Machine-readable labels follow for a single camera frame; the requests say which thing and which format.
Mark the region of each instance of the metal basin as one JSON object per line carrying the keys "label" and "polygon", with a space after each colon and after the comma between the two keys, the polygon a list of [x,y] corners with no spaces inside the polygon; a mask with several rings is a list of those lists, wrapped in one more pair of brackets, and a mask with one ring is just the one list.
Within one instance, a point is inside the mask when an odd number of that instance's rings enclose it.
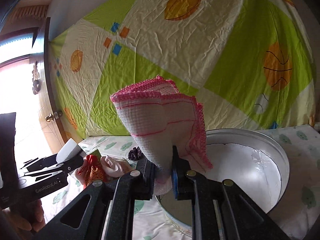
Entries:
{"label": "metal basin", "polygon": [[[220,182],[232,179],[265,213],[276,206],[290,174],[287,155],[276,141],[255,131],[220,129],[207,131],[206,144],[213,169],[202,174]],[[157,200],[170,222],[191,236],[191,201],[176,201],[172,190]]]}

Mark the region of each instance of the door handle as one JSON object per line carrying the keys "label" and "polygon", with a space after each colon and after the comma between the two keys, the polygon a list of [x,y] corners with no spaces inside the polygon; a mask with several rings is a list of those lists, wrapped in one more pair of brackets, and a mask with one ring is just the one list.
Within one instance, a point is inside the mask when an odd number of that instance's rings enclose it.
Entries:
{"label": "door handle", "polygon": [[49,114],[48,116],[46,116],[45,121],[46,122],[51,122],[54,120],[54,115],[53,114]]}

